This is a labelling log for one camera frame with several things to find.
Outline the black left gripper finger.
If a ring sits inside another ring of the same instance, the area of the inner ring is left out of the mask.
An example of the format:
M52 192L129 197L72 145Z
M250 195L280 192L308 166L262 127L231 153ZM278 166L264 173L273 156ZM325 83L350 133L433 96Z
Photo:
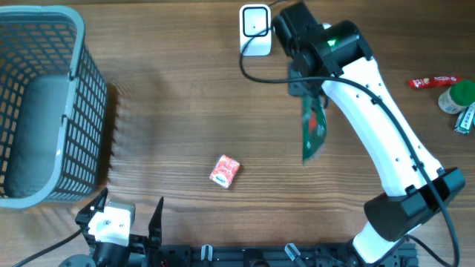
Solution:
M92 201L79 211L76 215L75 223L79 226L87 226L96 212L104 211L107 196L108 189L103 188Z
M164 198L161 197L148 224L148 243L154 248L160 248L162 244L163 204Z

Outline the green 3M gloves package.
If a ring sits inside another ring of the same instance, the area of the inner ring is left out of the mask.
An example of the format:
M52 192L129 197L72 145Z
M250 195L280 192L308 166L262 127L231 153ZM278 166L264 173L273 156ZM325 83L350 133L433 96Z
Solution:
M324 149L327 117L320 96L301 97L302 163L306 165Z

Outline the red Nestle stick sachet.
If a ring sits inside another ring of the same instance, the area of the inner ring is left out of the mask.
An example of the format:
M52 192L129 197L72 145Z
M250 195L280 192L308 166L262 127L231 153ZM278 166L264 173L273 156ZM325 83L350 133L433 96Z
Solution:
M462 78L460 76L435 76L423 79L411 79L408 80L407 83L411 88L425 89L455 85L461 81Z

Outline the green lid plastic jar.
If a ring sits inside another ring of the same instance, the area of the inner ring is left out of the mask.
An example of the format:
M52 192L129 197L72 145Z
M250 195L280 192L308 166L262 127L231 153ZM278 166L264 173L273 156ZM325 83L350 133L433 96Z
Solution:
M456 114L474 103L474 82L463 80L452 85L438 99L439 107L449 114Z

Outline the green white candy bar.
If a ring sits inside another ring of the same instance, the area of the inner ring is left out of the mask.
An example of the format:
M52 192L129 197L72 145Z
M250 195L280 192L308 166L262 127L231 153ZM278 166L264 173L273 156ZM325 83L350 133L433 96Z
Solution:
M471 132L474 120L475 103L472 103L464 109L458 116L454 130L460 134L469 134Z

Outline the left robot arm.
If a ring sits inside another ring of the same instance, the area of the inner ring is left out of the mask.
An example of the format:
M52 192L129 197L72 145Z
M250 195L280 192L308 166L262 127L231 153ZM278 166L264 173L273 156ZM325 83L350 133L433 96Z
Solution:
M70 256L60 265L166 267L168 261L161 251L164 199L160 198L148 224L148 235L143 236L131 233L135 204L107 196L105 188L76 215L75 223L91 253Z

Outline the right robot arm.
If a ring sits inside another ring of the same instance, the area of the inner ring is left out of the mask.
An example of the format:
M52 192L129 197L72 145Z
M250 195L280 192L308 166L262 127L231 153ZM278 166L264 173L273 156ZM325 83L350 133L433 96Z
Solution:
M325 25L298 2L284 8L272 26L292 59L290 77L336 103L378 171L383 191L365 203L367 224L352 246L361 263L380 263L407 234L447 211L465 186L462 172L443 168L419 141L354 23Z

